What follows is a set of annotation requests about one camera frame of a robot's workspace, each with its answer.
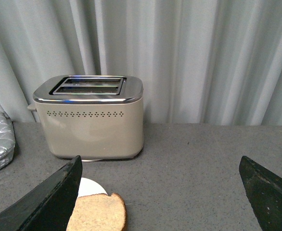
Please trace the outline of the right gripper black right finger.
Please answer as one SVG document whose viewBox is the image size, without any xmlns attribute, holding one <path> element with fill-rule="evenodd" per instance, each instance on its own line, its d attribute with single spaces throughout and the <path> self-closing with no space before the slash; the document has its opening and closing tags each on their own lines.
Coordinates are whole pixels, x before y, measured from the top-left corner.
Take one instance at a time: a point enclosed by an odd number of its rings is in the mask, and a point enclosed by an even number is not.
<svg viewBox="0 0 282 231">
<path fill-rule="evenodd" d="M 282 178 L 243 156 L 239 173 L 246 197 L 263 231 L 282 231 Z"/>
</svg>

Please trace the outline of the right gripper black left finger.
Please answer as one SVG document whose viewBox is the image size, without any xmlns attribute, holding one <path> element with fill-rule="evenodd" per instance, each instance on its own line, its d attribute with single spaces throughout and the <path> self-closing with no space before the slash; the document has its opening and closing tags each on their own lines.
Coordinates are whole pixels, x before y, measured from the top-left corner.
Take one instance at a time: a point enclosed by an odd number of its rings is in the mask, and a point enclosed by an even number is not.
<svg viewBox="0 0 282 231">
<path fill-rule="evenodd" d="M 0 213 L 0 231 L 64 231 L 82 176 L 78 155 Z"/>
</svg>

